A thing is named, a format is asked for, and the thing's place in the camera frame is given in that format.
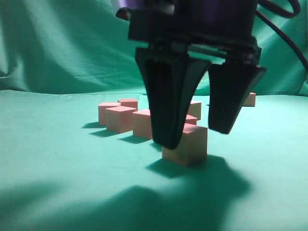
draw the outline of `green cloth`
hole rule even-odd
[[[98,126],[139,94],[0,91],[1,231],[306,231],[308,97],[257,96],[208,161],[180,167],[152,141]],[[203,103],[207,126],[208,96]]]
[[[290,9],[287,2],[274,2]],[[262,10],[307,54],[307,1],[288,20]],[[268,69],[255,92],[308,95],[307,74],[293,51],[256,19],[254,35]],[[0,0],[0,90],[40,93],[145,94],[134,61],[138,43],[128,23],[115,18],[108,0]],[[209,95],[206,75],[196,95]]]

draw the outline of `robotic arm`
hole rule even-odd
[[[298,0],[289,0],[293,13],[268,0],[111,0],[116,17],[127,20],[130,40],[148,43],[137,48],[151,111],[153,140],[175,149],[196,88],[208,71],[209,129],[229,134],[240,109],[266,69],[259,66],[261,48],[252,36],[255,15],[273,28],[296,52],[297,46],[257,11],[260,4],[287,18],[300,13]],[[196,59],[188,51],[225,59],[223,64]]]

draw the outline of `cube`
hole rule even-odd
[[[153,138],[149,109],[133,112],[133,135],[149,140]]]
[[[133,107],[110,107],[106,108],[106,128],[107,130],[123,133],[133,129]]]
[[[202,109],[202,102],[201,101],[191,101],[191,105],[188,109],[188,114],[190,116],[194,116],[197,118],[197,120],[201,119],[201,109]]]
[[[191,115],[186,115],[185,123],[197,125],[197,118]]]
[[[121,106],[124,107],[133,107],[138,110],[138,100],[135,99],[120,99],[118,100],[118,103],[121,103]]]
[[[255,107],[256,106],[256,94],[251,92],[245,100],[243,107]]]
[[[207,128],[185,124],[178,147],[162,147],[162,157],[183,166],[191,166],[207,159]]]
[[[100,125],[106,124],[106,109],[110,107],[118,107],[121,106],[121,103],[100,103],[98,105],[98,123]]]

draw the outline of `green tabletop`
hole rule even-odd
[[[0,91],[0,231],[307,231],[308,97],[257,96],[208,161],[99,126],[97,105],[139,94]],[[203,102],[207,126],[209,97]]]

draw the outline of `pink foam cube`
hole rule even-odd
[[[121,106],[121,103],[100,103],[98,105],[98,123],[100,125],[106,124],[106,109],[110,107],[118,107]]]
[[[110,131],[123,133],[133,129],[133,107],[110,107],[106,109],[106,128]]]
[[[133,112],[133,135],[150,140],[153,138],[149,109]]]
[[[256,94],[251,92],[245,100],[243,107],[255,107],[256,106]]]
[[[118,103],[121,103],[124,107],[133,107],[138,110],[138,100],[135,99],[120,99],[118,100]]]
[[[202,102],[192,100],[187,114],[189,114],[190,116],[196,117],[197,120],[200,120],[201,119],[201,110],[202,110]]]
[[[185,123],[197,125],[197,118],[191,115],[186,115]]]
[[[185,124],[182,138],[174,150],[162,147],[162,157],[183,166],[207,159],[207,128]]]

